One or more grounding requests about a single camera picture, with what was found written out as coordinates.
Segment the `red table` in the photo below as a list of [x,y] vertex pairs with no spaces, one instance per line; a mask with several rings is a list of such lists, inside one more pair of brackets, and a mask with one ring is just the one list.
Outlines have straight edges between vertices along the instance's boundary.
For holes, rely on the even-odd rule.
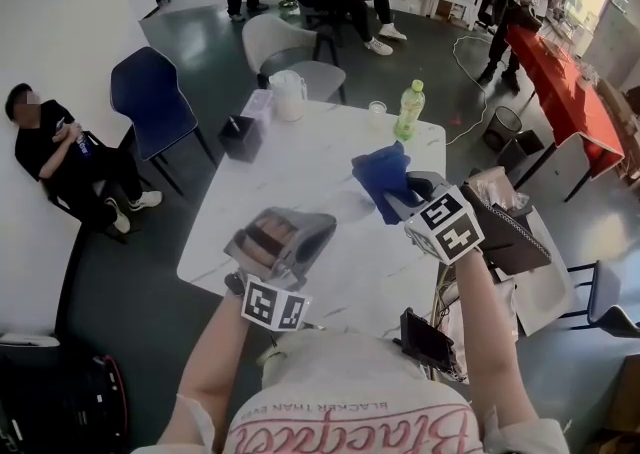
[[578,86],[580,70],[566,53],[566,61],[549,54],[542,38],[519,26],[507,35],[511,50],[535,87],[540,106],[553,129],[554,143],[515,185],[518,189],[540,169],[555,150],[573,136],[581,136],[589,171],[565,199],[568,202],[590,178],[596,178],[624,159],[624,151],[606,109],[592,86]]

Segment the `shoe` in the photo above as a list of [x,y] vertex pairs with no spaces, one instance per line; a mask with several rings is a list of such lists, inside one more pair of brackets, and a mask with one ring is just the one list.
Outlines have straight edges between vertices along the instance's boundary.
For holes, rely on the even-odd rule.
[[496,73],[496,69],[496,66],[488,64],[487,68],[485,68],[480,77],[478,77],[478,84],[484,84],[493,81],[493,75]]
[[509,88],[514,95],[520,93],[520,84],[518,83],[518,77],[512,70],[505,70],[502,72],[502,82]]
[[261,2],[256,4],[253,8],[249,8],[247,6],[247,10],[250,11],[251,13],[258,13],[260,11],[266,11],[268,9],[269,9],[269,6],[267,6],[266,4],[262,4]]
[[115,227],[115,229],[121,234],[129,233],[129,230],[131,230],[131,223],[129,222],[129,218],[122,212],[120,212],[116,201],[113,198],[109,197],[104,201],[104,204],[108,205],[109,207],[113,207],[113,209],[116,211],[116,220],[113,222],[113,226]]
[[392,38],[394,40],[403,40],[406,41],[407,37],[403,35],[400,31],[396,29],[396,26],[393,24],[384,24],[380,32],[379,36],[384,36],[385,38]]
[[146,209],[147,207],[156,207],[162,202],[162,193],[160,191],[144,191],[142,196],[135,202],[129,202],[129,209],[133,212]]
[[393,49],[391,47],[379,40],[376,40],[375,38],[371,38],[370,42],[364,42],[364,46],[381,56],[390,56],[393,54]]

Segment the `trash can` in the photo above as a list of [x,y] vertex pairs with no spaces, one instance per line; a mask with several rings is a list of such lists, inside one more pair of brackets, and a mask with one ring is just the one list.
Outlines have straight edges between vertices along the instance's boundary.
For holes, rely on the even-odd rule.
[[489,148],[499,152],[521,130],[522,122],[518,115],[508,107],[499,106],[482,138]]
[[504,166],[505,173],[510,173],[522,164],[527,157],[544,148],[540,138],[532,130],[521,132],[502,149],[498,155],[498,166]]

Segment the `white table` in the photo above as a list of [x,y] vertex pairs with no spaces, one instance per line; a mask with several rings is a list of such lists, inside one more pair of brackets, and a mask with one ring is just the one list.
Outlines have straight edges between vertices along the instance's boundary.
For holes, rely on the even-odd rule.
[[[326,212],[338,229],[309,273],[313,297],[306,321],[371,335],[398,334],[407,307],[431,311],[438,261],[407,239],[402,225],[387,226],[360,184],[351,159],[395,142],[397,117],[372,122],[363,109],[308,102],[294,123],[274,119],[252,164],[225,156],[215,174],[178,266],[178,276],[223,295],[223,279],[237,264],[223,253],[233,234],[270,206]],[[445,132],[419,122],[405,143],[410,170],[445,174]]]

